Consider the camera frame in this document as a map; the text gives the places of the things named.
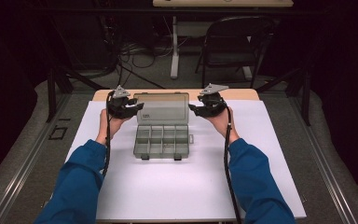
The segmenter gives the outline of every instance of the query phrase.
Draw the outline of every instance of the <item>black cable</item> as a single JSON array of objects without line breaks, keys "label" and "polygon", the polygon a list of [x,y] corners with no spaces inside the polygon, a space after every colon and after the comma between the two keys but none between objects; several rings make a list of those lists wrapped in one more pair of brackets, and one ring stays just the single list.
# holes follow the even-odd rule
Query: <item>black cable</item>
[{"label": "black cable", "polygon": [[234,190],[232,189],[231,178],[229,176],[229,171],[228,171],[228,143],[229,143],[229,135],[230,135],[230,132],[231,132],[231,112],[230,112],[228,106],[226,106],[226,110],[228,112],[228,124],[227,124],[226,142],[225,142],[225,156],[224,156],[225,172],[226,172],[226,178],[227,178],[229,193],[231,195],[231,201],[232,201],[232,204],[234,205],[235,218],[237,219],[237,223],[241,224],[240,211],[238,210],[237,201],[235,199]]},{"label": "black cable", "polygon": [[153,63],[155,62],[155,60],[156,60],[156,55],[154,54],[154,52],[152,52],[153,54],[152,54],[152,57],[153,57],[153,60],[152,60],[152,62],[150,63],[150,64],[148,64],[148,65],[145,65],[145,66],[141,66],[141,65],[137,65],[136,63],[135,63],[135,60],[134,60],[134,58],[135,58],[135,55],[132,55],[132,64],[135,66],[135,67],[137,67],[137,68],[148,68],[148,67],[150,67],[151,65],[153,65]]},{"label": "black cable", "polygon": [[[121,57],[118,57],[118,64],[121,64]],[[116,66],[116,70],[117,70],[117,74],[118,74],[118,81],[117,81],[117,85],[119,86],[121,85],[121,79],[123,78],[123,68],[120,69],[120,71],[118,71],[118,68]]]},{"label": "black cable", "polygon": [[105,166],[103,168],[103,176],[106,176],[107,169],[109,167],[110,161],[110,118],[109,118],[109,110],[108,110],[108,103],[110,97],[112,97],[114,91],[111,91],[107,94],[106,97],[106,121],[107,121],[107,128],[106,128],[106,157],[105,157]]},{"label": "black cable", "polygon": [[121,84],[122,87],[124,87],[127,84],[127,81],[129,80],[131,76],[131,72],[129,72],[129,74],[127,75],[126,79],[124,80],[124,82]]},{"label": "black cable", "polygon": [[153,84],[153,85],[155,85],[155,86],[157,86],[157,87],[159,87],[159,88],[161,88],[161,89],[163,89],[163,90],[165,89],[164,87],[160,86],[160,85],[159,85],[159,84],[157,84],[156,82],[153,82],[153,81],[147,80],[146,78],[141,77],[140,75],[138,75],[138,74],[134,73],[133,71],[130,71],[129,69],[127,69],[127,68],[126,68],[126,67],[124,67],[123,65],[119,64],[119,66],[121,66],[121,68],[122,68],[122,69],[124,69],[124,70],[126,70],[126,71],[130,72],[131,74],[135,75],[136,77],[140,78],[141,80],[146,81],[146,82],[148,82],[148,83],[150,83],[150,84]]},{"label": "black cable", "polygon": [[92,74],[92,75],[83,75],[83,77],[86,77],[88,79],[94,79],[97,77],[105,77],[109,74],[111,74],[112,72],[115,71],[115,67],[106,67],[103,71],[97,73],[97,74]]}]

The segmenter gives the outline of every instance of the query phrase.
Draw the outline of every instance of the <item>person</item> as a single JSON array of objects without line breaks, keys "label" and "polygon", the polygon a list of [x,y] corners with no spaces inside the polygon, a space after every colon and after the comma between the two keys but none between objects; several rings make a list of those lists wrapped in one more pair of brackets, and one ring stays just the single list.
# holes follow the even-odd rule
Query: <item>person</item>
[{"label": "person", "polygon": [[[229,136],[232,188],[241,207],[246,211],[244,223],[295,223],[269,170],[269,160],[257,147],[247,144],[238,135],[233,111]],[[34,223],[95,223],[98,194],[103,184],[107,119],[100,115],[96,139],[77,148],[63,165],[53,196]],[[226,137],[228,112],[207,118]],[[111,139],[126,119],[110,119]]]}]

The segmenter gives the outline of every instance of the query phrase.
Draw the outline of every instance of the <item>blue shirt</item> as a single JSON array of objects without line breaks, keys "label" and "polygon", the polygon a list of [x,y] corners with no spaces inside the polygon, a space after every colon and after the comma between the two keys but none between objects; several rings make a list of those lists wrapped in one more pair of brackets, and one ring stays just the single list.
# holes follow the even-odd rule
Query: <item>blue shirt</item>
[{"label": "blue shirt", "polygon": [[[103,184],[105,146],[89,140],[61,168],[53,197],[34,223],[95,223]],[[238,139],[229,147],[231,182],[245,223],[295,223],[269,170],[269,159],[258,148]]]}]

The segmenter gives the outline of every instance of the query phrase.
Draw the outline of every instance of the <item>chair leg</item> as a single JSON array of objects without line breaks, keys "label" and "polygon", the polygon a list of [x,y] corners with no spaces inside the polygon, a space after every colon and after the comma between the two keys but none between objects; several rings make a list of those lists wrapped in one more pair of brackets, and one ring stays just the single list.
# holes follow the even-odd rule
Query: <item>chair leg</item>
[{"label": "chair leg", "polygon": [[199,72],[199,67],[200,67],[200,63],[201,63],[201,58],[202,58],[202,52],[201,52],[201,54],[200,54],[199,61],[197,62],[196,73]]},{"label": "chair leg", "polygon": [[202,64],[202,83],[201,83],[201,88],[204,89],[205,88],[205,62]]},{"label": "chair leg", "polygon": [[241,69],[242,69],[243,79],[244,79],[245,81],[247,81],[248,79],[247,79],[247,77],[246,77],[246,73],[245,73],[244,67],[249,67],[249,68],[250,68],[250,66],[242,66],[242,67],[239,67],[236,72],[238,72],[238,70],[240,70],[240,68],[241,68]]},{"label": "chair leg", "polygon": [[257,76],[257,72],[258,72],[258,66],[259,64],[255,64],[255,68],[254,70],[252,71],[252,81],[251,81],[251,89],[254,87],[254,84],[255,84],[255,77]]}]

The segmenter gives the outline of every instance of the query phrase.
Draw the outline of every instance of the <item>white tabletop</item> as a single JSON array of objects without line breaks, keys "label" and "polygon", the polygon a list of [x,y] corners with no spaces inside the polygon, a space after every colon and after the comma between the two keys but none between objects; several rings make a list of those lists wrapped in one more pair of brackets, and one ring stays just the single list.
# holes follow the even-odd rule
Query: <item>white tabletop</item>
[{"label": "white tabletop", "polygon": [[153,0],[155,7],[291,7],[292,0]]},{"label": "white tabletop", "polygon": [[[264,103],[228,100],[227,104],[234,110],[236,128],[241,136],[269,157],[272,175],[295,217],[305,217]],[[96,136],[104,106],[104,102],[89,102],[68,157],[77,147]],[[123,124],[112,141],[110,167],[99,197],[98,220],[175,222],[235,219],[224,172],[224,138],[209,121],[195,117],[192,112],[188,125],[189,133],[194,135],[188,159],[142,161],[133,155],[136,118]]]}]

